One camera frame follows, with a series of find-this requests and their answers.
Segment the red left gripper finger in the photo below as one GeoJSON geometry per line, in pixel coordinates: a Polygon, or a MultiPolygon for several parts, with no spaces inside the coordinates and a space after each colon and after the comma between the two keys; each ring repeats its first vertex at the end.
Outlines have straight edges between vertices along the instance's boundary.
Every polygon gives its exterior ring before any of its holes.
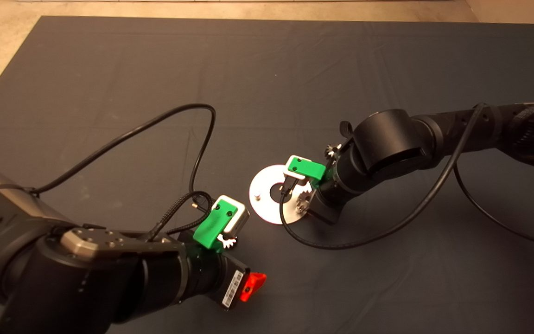
{"type": "Polygon", "coordinates": [[[244,280],[244,285],[240,292],[240,301],[248,302],[252,294],[260,290],[266,281],[267,275],[265,273],[250,272],[244,280]]]}

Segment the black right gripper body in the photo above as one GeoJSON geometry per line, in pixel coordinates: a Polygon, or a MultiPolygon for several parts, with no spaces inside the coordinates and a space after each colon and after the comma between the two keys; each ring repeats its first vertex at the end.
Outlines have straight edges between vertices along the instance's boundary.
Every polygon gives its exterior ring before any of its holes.
{"type": "Polygon", "coordinates": [[[335,225],[339,222],[344,206],[353,199],[353,193],[335,180],[327,180],[312,195],[309,214],[319,220],[335,225]]]}

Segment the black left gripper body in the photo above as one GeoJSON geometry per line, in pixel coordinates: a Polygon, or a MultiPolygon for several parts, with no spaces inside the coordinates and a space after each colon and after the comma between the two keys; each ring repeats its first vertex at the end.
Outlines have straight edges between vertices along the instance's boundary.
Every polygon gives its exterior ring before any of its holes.
{"type": "Polygon", "coordinates": [[[244,281],[249,276],[249,266],[230,255],[212,255],[201,274],[201,295],[219,307],[231,310],[239,304],[244,281]]]}

